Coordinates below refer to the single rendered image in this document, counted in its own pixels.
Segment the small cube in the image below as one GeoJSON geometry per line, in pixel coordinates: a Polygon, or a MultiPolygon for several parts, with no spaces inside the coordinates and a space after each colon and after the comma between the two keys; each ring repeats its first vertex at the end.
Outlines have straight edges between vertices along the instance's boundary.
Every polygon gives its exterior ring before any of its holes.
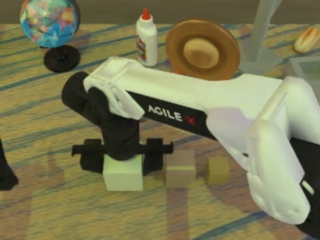
{"type": "Polygon", "coordinates": [[[225,184],[230,175],[229,160],[227,157],[210,157],[207,162],[207,184],[225,184]]]}
{"type": "Polygon", "coordinates": [[[143,155],[138,154],[125,161],[104,155],[102,175],[107,191],[142,191],[143,155]]]}
{"type": "Polygon", "coordinates": [[[175,150],[165,156],[164,167],[167,188],[187,188],[196,179],[195,152],[175,150]]]}

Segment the glue bottle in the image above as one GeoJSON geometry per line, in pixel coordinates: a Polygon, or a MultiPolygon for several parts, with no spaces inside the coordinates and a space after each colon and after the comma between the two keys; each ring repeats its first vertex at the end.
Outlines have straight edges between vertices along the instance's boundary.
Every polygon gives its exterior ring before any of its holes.
{"type": "Polygon", "coordinates": [[[158,62],[158,31],[148,8],[136,21],[136,47],[138,60],[147,67],[153,67],[158,62]]]}

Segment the light green cube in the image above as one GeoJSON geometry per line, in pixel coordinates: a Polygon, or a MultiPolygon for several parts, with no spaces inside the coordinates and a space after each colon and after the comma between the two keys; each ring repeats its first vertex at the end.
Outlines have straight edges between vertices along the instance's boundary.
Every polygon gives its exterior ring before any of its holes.
{"type": "Polygon", "coordinates": [[[104,155],[102,175],[107,191],[142,191],[143,155],[138,154],[125,161],[104,155]]]}

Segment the black globe stand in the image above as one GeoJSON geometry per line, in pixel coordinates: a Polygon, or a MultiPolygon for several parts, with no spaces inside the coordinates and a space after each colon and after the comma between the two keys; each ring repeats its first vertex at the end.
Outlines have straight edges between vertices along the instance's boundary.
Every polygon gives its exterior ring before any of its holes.
{"type": "Polygon", "coordinates": [[[54,73],[66,73],[78,66],[80,59],[80,53],[75,47],[62,45],[47,51],[43,63],[54,73]]]}

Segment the wooden table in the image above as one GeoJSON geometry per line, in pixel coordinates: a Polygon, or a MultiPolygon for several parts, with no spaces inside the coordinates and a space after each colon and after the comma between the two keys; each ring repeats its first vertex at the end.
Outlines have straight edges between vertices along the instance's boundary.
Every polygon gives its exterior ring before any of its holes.
{"type": "MultiPolygon", "coordinates": [[[[292,42],[307,25],[272,25],[265,44],[295,55],[292,42]]],[[[159,25],[158,69],[170,70],[164,41],[170,25],[159,25]]],[[[225,26],[239,41],[251,26],[225,26]]],[[[94,70],[109,56],[135,58],[132,25],[82,25],[70,43],[80,49],[74,71],[94,70]]],[[[45,49],[24,37],[19,25],[0,25],[0,133],[20,184],[0,193],[1,240],[301,240],[294,226],[268,217],[251,200],[245,172],[230,157],[226,185],[205,185],[207,157],[227,156],[214,141],[153,121],[141,136],[174,141],[196,152],[197,180],[188,190],[163,186],[162,174],[145,178],[143,192],[106,192],[102,176],[84,172],[71,146],[100,138],[99,130],[66,108],[61,90],[73,73],[43,66],[45,49]]],[[[319,49],[309,55],[317,55],[319,49]]],[[[281,65],[268,76],[281,77],[281,65]]]]}

